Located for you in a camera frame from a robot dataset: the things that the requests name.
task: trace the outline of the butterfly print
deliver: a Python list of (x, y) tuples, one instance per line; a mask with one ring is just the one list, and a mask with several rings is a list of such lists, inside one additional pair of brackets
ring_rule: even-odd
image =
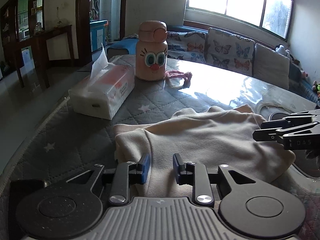
[(235, 58), (235, 64), (236, 64), (236, 68), (241, 68), (241, 69), (244, 69), (246, 71), (249, 70), (249, 66), (250, 66), (249, 60), (247, 60), (245, 62), (241, 62), (241, 61), (239, 61), (239, 60), (237, 60)]
[(196, 43), (194, 45), (192, 43), (188, 43), (187, 44), (187, 51), (193, 51), (193, 50), (203, 53), (203, 45), (200, 44), (197, 46)]
[(246, 47), (245, 49), (242, 49), (240, 44), (236, 42), (236, 53), (238, 57), (241, 57), (243, 55), (243, 58), (248, 58), (249, 51), (250, 51), (250, 47)]
[(213, 66), (228, 69), (230, 59), (219, 60), (214, 54), (211, 54), (213, 59)]
[(200, 33), (200, 32), (189, 32), (189, 33), (186, 33), (184, 35), (185, 38), (188, 38), (188, 37), (191, 37), (193, 35), (198, 35), (200, 38), (204, 39), (205, 40), (205, 33)]
[(251, 40), (248, 39), (248, 38), (245, 38), (245, 37), (242, 37), (242, 36), (239, 36), (239, 35), (236, 35), (236, 37), (239, 39), (239, 40), (244, 40), (246, 42), (250, 42)]
[(181, 41), (181, 39), (179, 37), (179, 33), (170, 33), (170, 32), (168, 32), (167, 41), (170, 41), (170, 40)]
[(168, 44), (168, 50), (185, 51), (180, 45), (173, 45), (173, 44)]
[(223, 54), (228, 54), (231, 48), (231, 45), (221, 45), (219, 42), (213, 40), (214, 50), (218, 53), (222, 52)]
[(226, 37), (230, 37), (232, 35), (231, 33), (228, 33), (228, 32), (222, 31), (222, 30), (215, 30), (215, 33), (217, 35), (221, 35), (221, 36), (225, 35)]
[(180, 60), (183, 60), (183, 56), (182, 56), (182, 55), (179, 55), (177, 58), (175, 58), (175, 57), (171, 57), (170, 55), (168, 55), (168, 58), (173, 58), (173, 59), (180, 59)]
[(201, 61), (202, 63), (205, 63), (205, 59), (203, 57), (203, 55), (199, 54), (199, 55), (196, 55), (195, 52), (191, 53), (191, 58), (190, 60), (192, 62), (197, 62), (198, 60)]

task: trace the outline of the gray quilted tablecloth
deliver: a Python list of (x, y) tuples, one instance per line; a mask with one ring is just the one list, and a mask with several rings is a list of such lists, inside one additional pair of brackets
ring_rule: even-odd
[[(134, 57), (122, 56), (114, 61), (118, 64), (133, 65)], [(210, 106), (220, 106), (228, 110), (246, 103), (255, 112), (259, 112), (263, 104), (281, 104), (294, 112), (314, 108), (314, 104), (300, 97), (296, 101), (292, 98), (288, 101), (288, 91), (237, 73), (172, 59), (168, 59), (168, 68), (191, 70), (194, 74), (191, 86), (173, 87), (180, 84), (177, 80), (166, 83), (164, 80), (145, 82), (136, 79), (134, 90), (111, 121), (75, 113), (68, 98), (60, 104), (39, 127), (27, 147), (16, 153), (16, 162), (13, 160), (9, 164), (10, 167), (2, 177), (1, 240), (7, 240), (6, 205), (10, 181), (40, 178), (54, 183), (95, 163), (103, 163), (107, 168), (116, 167), (113, 126), (117, 123), (155, 123), (169, 119), (173, 113), (186, 107), (197, 112), (206, 111)], [(317, 199), (312, 200), (316, 213), (309, 216), (313, 224), (306, 224), (304, 227), (303, 233), (309, 235), (301, 237), (319, 239), (319, 235), (315, 235), (310, 229), (318, 225), (315, 224), (318, 223), (315, 216), (320, 207), (318, 197), (310, 197), (299, 186), (288, 183), (286, 178), (282, 181), (287, 186), (285, 189), (293, 191), (300, 199)]]

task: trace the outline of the cabinet door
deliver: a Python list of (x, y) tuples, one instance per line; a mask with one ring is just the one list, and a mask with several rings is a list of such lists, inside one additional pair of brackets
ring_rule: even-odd
[(97, 48), (100, 49), (103, 43), (103, 29), (97, 30)]

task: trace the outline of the cartoon eyes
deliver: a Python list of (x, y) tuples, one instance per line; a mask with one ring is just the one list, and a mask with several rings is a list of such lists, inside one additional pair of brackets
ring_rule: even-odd
[(162, 66), (165, 62), (165, 54), (164, 52), (159, 52), (157, 55), (153, 52), (148, 52), (144, 56), (144, 63), (147, 67), (151, 67), (153, 64), (158, 64)]
[(165, 62), (165, 54), (164, 52), (159, 52), (156, 56), (156, 62), (159, 66), (162, 66)]
[(156, 63), (156, 54), (154, 54), (153, 52), (148, 52), (144, 56), (144, 63), (146, 64), (146, 66), (151, 67), (154, 63)]

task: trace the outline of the wooden console table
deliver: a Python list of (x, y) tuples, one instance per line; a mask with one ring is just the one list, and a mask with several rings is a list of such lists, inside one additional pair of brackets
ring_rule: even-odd
[[(46, 72), (47, 66), (49, 65), (47, 40), (66, 33), (68, 37), (68, 46), (69, 46), (69, 52), (70, 52), (70, 58), (71, 58), (71, 65), (74, 66), (75, 55), (73, 52), (71, 26), (72, 25), (67, 25), (60, 28), (54, 28), (50, 31), (43, 31), (38, 35), (34, 35), (26, 40), (15, 42), (15, 43), (8, 43), (5, 45), (4, 48), (6, 50), (10, 50), (12, 54), (17, 55), (21, 53), (21, 49), (31, 46), (35, 69), (39, 79), (39, 83), (41, 85), (41, 83), (44, 82), (45, 87), (48, 88), (50, 87), (50, 84), (49, 84), (49, 79)], [(24, 87), (18, 58), (13, 57), (13, 61), (14, 61), (14, 67), (17, 70), (21, 87)]]

